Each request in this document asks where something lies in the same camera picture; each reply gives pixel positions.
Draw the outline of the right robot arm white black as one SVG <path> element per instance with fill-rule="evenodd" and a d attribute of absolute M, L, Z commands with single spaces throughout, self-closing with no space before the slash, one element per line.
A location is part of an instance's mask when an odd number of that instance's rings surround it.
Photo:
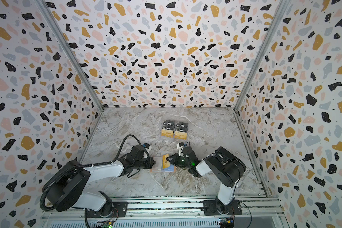
<path fill-rule="evenodd" d="M 190 146 L 183 146 L 180 150 L 179 153 L 168 156 L 166 160 L 175 167 L 187 170 L 195 178 L 213 173 L 219 180 L 220 187 L 215 201 L 204 211 L 227 215 L 233 210 L 235 191 L 247 170 L 246 165 L 224 147 L 217 148 L 203 160 L 197 158 Z"/>

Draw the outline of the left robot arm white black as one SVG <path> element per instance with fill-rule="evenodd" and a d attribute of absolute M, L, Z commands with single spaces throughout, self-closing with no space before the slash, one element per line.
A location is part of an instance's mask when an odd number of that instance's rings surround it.
<path fill-rule="evenodd" d="M 156 162 L 149 155 L 151 146 L 147 143 L 135 145 L 115 161 L 80 164 L 73 160 L 64 165 L 42 188 L 40 208 L 43 211 L 66 211 L 71 208 L 85 209 L 107 217 L 116 211 L 113 200 L 104 192 L 86 192 L 89 183 L 110 178 L 128 178 L 140 170 L 150 170 Z"/>

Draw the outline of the clear acrylic card stand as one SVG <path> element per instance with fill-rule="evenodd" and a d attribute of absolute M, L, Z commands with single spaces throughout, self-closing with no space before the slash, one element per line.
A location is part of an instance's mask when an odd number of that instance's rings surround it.
<path fill-rule="evenodd" d="M 187 140 L 189 123 L 164 119 L 161 127 L 161 136 L 178 140 Z"/>

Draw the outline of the black VIP card right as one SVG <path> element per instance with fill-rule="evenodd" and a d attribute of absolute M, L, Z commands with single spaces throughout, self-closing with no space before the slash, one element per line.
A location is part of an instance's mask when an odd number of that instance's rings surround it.
<path fill-rule="evenodd" d="M 186 133 L 188 132 L 189 124 L 184 122 L 176 122 L 175 131 Z"/>

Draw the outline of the black vip card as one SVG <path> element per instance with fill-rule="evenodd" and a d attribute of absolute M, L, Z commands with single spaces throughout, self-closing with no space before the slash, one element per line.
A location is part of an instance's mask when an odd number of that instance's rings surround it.
<path fill-rule="evenodd" d="M 161 128 L 161 135 L 163 137 L 173 138 L 175 130 L 175 121 L 164 120 Z"/>
<path fill-rule="evenodd" d="M 186 133 L 188 132 L 189 124 L 184 122 L 176 122 L 175 131 Z"/>

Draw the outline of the black VIP card left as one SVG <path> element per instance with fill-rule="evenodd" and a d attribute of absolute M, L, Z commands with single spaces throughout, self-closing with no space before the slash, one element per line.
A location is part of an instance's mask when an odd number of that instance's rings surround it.
<path fill-rule="evenodd" d="M 173 138 L 175 130 L 175 121 L 164 120 L 161 128 L 161 135 L 163 137 Z"/>

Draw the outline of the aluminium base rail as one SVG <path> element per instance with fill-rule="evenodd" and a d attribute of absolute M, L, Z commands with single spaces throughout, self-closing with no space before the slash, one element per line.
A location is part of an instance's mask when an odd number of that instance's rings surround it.
<path fill-rule="evenodd" d="M 218 228 L 225 215 L 205 215 L 203 203 L 213 196 L 115 198 L 127 202 L 124 216 L 115 219 L 112 228 Z M 233 216 L 236 228 L 288 228 L 278 198 L 256 194 L 237 195 L 240 202 Z M 46 212 L 40 228 L 84 228 L 83 210 Z"/>

